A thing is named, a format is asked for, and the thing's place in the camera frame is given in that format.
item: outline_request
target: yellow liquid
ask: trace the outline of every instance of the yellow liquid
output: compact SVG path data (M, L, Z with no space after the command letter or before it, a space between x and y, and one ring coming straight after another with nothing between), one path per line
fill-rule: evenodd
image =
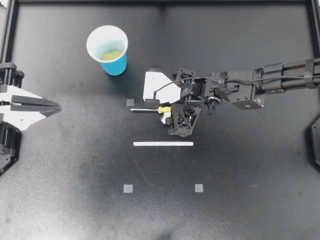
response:
M121 51L121 50L109 51L103 55L101 60L102 61L111 61L113 59L118 58L122 53L123 53L123 51Z

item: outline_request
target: yellow screwdriver handle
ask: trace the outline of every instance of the yellow screwdriver handle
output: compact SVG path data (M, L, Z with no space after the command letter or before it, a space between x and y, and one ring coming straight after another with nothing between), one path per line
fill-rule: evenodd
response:
M160 106L158 108L158 113L159 114L170 113L170 112L171 112L171 107L170 106Z

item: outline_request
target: white tape strip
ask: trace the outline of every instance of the white tape strip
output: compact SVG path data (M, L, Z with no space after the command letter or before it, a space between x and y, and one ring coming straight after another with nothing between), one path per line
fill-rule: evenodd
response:
M193 141L134 141L133 146L193 146Z

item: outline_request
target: cup rim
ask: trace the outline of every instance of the cup rim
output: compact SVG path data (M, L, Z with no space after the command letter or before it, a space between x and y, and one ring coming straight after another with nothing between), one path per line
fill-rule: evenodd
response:
M120 56L118 56L117 58L112 59L112 60L109 60L109 61L103 61L103 60L97 58L94 54L91 53L91 51L88 50L88 40L89 40L91 34L92 34L94 31L97 31L98 29L105 28L105 27L112 27L112 28L115 28L115 29L119 30L120 32L122 32L123 35L125 36L125 42L126 42L122 54L121 54ZM113 62L119 60L120 58L122 58L122 57L126 54L127 49L128 49L128 45L129 45L129 41L128 41L128 37L127 37L126 33L125 33L121 28L119 28L119 27L117 27L117 26L114 26L114 25L103 25L103 26L97 27L96 29L94 29L94 30L89 34L89 36L88 36L87 39L86 39L86 51L88 52L88 54L90 55L91 58L93 58L94 60L96 60L96 61L99 62L99 63L113 63Z

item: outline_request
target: white square marker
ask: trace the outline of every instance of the white square marker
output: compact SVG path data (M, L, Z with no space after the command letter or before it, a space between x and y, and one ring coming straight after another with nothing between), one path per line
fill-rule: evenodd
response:
M195 193L203 193L204 192L204 185L203 184L195 184L194 185L194 192Z
M135 105L135 100L134 99L132 99L132 98L128 98L127 100L126 100L126 106L127 107L133 107Z
M132 184L123 185L123 193L132 194L134 192L134 186Z

